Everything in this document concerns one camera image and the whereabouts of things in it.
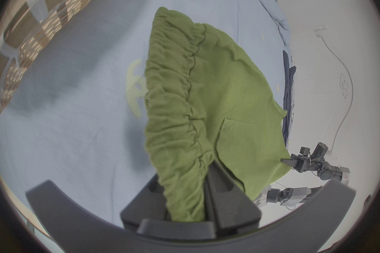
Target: yellow anchor print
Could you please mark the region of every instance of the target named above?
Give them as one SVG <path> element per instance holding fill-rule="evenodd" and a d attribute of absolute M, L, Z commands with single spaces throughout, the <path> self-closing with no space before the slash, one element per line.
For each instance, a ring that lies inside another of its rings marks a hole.
<path fill-rule="evenodd" d="M 133 75 L 133 71 L 141 62 L 140 59 L 133 61 L 126 72 L 126 100 L 131 108 L 132 113 L 137 117 L 141 117 L 142 112 L 137 103 L 139 98 L 145 96 L 148 92 L 146 88 L 146 80 L 143 76 Z"/>

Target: bed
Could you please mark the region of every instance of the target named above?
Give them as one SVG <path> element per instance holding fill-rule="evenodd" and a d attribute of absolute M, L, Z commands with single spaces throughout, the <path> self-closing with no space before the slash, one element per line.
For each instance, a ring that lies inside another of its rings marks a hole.
<path fill-rule="evenodd" d="M 290 66 L 292 54 L 277 0 L 92 0 L 45 47 L 0 115 L 0 175 L 26 207 L 25 191 L 50 179 L 122 227 L 120 211 L 155 174 L 144 151 L 143 75 L 160 6 L 230 35 L 283 105 L 283 51 Z"/>

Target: pocket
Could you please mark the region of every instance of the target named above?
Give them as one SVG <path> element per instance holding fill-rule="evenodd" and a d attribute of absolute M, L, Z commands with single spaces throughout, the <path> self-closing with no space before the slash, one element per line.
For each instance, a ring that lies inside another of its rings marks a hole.
<path fill-rule="evenodd" d="M 287 158 L 289 154 L 283 140 L 279 143 L 277 138 L 268 138 L 255 124 L 224 119 L 221 125 L 216 144 L 218 157 L 243 183 L 251 200 L 290 170 L 281 162 L 281 158 Z"/>

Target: green fabric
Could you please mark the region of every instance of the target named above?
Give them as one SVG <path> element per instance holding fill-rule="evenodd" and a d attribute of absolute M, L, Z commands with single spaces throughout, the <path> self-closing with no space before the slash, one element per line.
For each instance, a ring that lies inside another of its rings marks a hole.
<path fill-rule="evenodd" d="M 159 8 L 145 77 L 145 149 L 173 221 L 204 220 L 203 182 L 214 158 L 251 199 L 289 171 L 280 162 L 289 158 L 281 128 L 286 111 L 226 33 Z"/>

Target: gray curved plastic frame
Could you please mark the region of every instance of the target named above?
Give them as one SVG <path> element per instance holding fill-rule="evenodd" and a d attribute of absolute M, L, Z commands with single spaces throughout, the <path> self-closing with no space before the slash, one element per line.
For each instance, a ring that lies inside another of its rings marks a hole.
<path fill-rule="evenodd" d="M 344 218 L 355 191 L 330 180 L 284 218 L 239 236 L 206 241 L 169 241 L 116 227 L 89 213 L 54 183 L 27 193 L 36 216 L 66 253 L 317 252 Z"/>

